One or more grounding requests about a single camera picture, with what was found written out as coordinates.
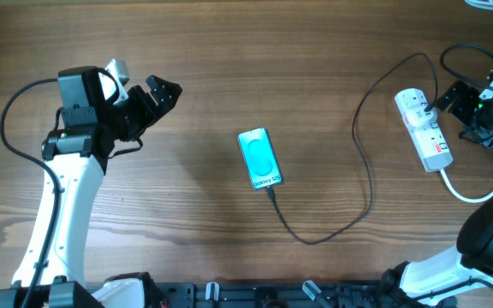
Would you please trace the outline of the blue Galaxy smartphone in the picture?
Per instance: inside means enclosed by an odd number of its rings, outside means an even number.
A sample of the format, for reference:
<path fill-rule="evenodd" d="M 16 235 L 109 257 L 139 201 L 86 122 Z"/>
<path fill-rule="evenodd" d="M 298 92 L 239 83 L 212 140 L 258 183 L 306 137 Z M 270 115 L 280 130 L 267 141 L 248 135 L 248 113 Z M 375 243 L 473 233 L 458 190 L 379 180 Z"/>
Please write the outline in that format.
<path fill-rule="evenodd" d="M 238 142 L 254 190 L 282 183 L 282 173 L 265 127 L 239 133 Z"/>

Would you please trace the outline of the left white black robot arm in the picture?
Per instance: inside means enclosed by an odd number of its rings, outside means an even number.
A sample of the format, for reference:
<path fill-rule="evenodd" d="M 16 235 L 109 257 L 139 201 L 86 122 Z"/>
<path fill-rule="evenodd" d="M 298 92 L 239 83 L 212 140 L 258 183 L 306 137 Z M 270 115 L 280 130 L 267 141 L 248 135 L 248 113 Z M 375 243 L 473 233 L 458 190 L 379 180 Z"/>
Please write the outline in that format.
<path fill-rule="evenodd" d="M 166 307 L 167 297 L 147 272 L 114 275 L 94 292 L 86 288 L 84 256 L 94 199 L 116 141 L 135 142 L 176 105 L 179 84 L 155 75 L 150 90 L 124 88 L 123 62 L 105 68 L 69 68 L 54 78 L 62 107 L 37 159 L 9 150 L 41 167 L 45 183 L 32 237 L 0 307 Z"/>

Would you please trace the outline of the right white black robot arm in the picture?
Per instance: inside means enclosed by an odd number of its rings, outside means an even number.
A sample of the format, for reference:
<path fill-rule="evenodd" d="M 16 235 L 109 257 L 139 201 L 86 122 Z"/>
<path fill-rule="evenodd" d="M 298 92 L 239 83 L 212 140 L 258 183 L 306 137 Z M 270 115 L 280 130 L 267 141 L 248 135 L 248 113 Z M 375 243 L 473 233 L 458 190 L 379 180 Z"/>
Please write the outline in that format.
<path fill-rule="evenodd" d="M 493 73 L 481 86 L 460 77 L 433 104 L 418 89 L 399 92 L 395 101 L 414 146 L 428 172 L 445 174 L 453 158 L 436 123 L 437 112 L 459 120 L 460 137 L 493 146 Z M 462 226 L 456 243 L 418 262 L 404 262 L 384 272 L 372 289 L 375 307 L 454 307 L 459 293 L 493 289 L 493 191 L 478 198 L 480 205 Z"/>

